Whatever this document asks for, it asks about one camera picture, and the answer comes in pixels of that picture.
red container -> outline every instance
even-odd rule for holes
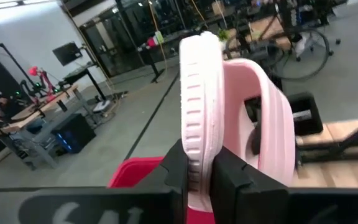
[[[163,157],[131,158],[124,161],[114,173],[109,188],[133,187],[154,170]],[[215,224],[214,215],[187,209],[187,224]]]

glass door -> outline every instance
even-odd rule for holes
[[[81,26],[81,31],[110,77],[144,66],[117,11],[103,13]]]

black clamp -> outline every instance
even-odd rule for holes
[[[41,108],[36,107],[35,111],[38,111],[38,112],[40,113],[41,118],[45,118],[45,117],[46,117],[45,113],[41,110]]]

desktop computer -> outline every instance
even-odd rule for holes
[[[82,114],[72,114],[52,134],[68,153],[79,153],[96,134]]]

pink object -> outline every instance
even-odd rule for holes
[[[37,76],[38,75],[38,67],[37,66],[33,66],[32,68],[29,69],[29,74],[33,75],[33,76]]]
[[[149,39],[147,40],[147,45],[148,45],[148,46],[150,46],[150,47],[154,47],[154,46],[156,46],[156,44],[155,44],[155,41],[154,41],[154,38],[153,38],[153,37],[151,37],[151,38],[149,38]]]
[[[189,157],[189,207],[212,212],[212,161],[224,145],[275,180],[290,184],[295,133],[288,100],[262,68],[247,59],[224,62],[218,38],[204,32],[180,44],[181,137]],[[247,142],[254,125],[244,100],[261,96],[260,155]]]
[[[147,174],[152,172],[162,161],[163,157],[131,158],[124,161],[114,173],[108,188],[133,187]],[[188,208],[187,224],[214,224],[212,213],[194,211]]]

